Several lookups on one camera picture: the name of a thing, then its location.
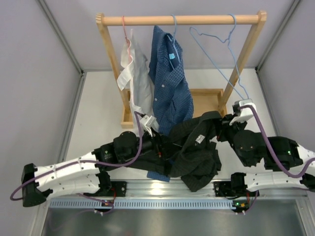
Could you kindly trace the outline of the black pinstripe shirt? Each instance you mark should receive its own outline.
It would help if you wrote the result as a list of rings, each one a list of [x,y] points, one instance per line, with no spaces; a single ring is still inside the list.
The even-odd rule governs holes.
[[[220,120],[218,111],[210,111],[176,124],[168,135],[158,136],[161,157],[155,151],[145,151],[130,167],[179,177],[191,192],[202,189],[221,170],[216,143],[212,142]]]

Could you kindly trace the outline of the light blue wire hanger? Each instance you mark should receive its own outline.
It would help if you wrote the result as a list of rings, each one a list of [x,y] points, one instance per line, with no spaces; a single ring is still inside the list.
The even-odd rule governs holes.
[[[242,100],[249,99],[250,96],[246,90],[246,88],[241,84],[240,77],[238,78],[238,86],[243,89],[243,93],[241,93],[232,82],[229,82],[227,76],[222,72],[222,68],[228,68],[232,66],[232,62],[236,67],[236,75],[241,75],[241,68],[237,65],[237,59],[234,55],[234,52],[231,48],[231,38],[232,34],[236,28],[236,17],[233,14],[228,14],[233,19],[232,28],[230,29],[228,34],[225,34],[224,38],[219,35],[210,34],[210,32],[202,32],[196,27],[190,27],[189,33],[197,43],[199,48],[202,50],[207,59],[211,62],[216,70],[223,76],[223,78],[227,81],[227,84],[232,86],[232,89],[241,97]]]

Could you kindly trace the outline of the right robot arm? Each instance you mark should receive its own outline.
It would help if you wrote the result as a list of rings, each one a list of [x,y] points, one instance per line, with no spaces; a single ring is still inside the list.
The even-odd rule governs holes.
[[[315,190],[315,153],[296,141],[246,130],[247,122],[232,122],[227,115],[215,123],[219,142],[228,142],[244,167],[262,162],[262,173],[233,173],[230,191],[237,196],[261,189]]]

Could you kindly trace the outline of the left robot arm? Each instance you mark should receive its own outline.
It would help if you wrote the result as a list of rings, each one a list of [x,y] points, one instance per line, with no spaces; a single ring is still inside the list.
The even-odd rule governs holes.
[[[162,137],[126,131],[113,142],[70,161],[49,166],[27,164],[22,172],[23,207],[34,207],[48,199],[86,193],[105,195],[111,189],[108,172],[120,167],[149,170],[161,162]]]

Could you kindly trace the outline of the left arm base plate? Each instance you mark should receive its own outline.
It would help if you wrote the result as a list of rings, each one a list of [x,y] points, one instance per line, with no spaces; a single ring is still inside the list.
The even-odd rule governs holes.
[[[84,193],[89,197],[125,197],[127,190],[126,181],[112,181],[108,189],[99,189],[96,193]]]

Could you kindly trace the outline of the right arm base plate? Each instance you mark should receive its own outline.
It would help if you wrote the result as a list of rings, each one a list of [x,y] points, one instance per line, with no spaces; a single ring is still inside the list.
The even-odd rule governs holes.
[[[230,200],[242,197],[241,194],[238,194],[234,190],[232,190],[230,181],[214,181],[213,186],[216,197],[223,197]]]

